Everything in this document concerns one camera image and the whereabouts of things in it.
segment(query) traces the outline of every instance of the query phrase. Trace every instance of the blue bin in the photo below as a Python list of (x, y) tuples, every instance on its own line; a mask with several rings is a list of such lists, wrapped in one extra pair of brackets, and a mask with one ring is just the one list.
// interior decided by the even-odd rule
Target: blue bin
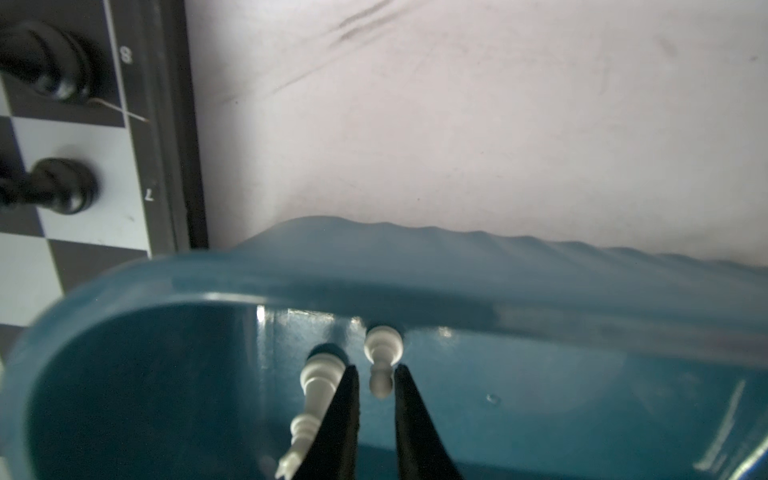
[[(468, 480), (766, 477), (767, 269), (330, 217), (68, 295), (6, 366), (3, 453), (15, 480), (270, 478), (307, 356), (367, 386), (379, 324)], [(360, 407), (358, 478), (397, 478), (392, 397)]]

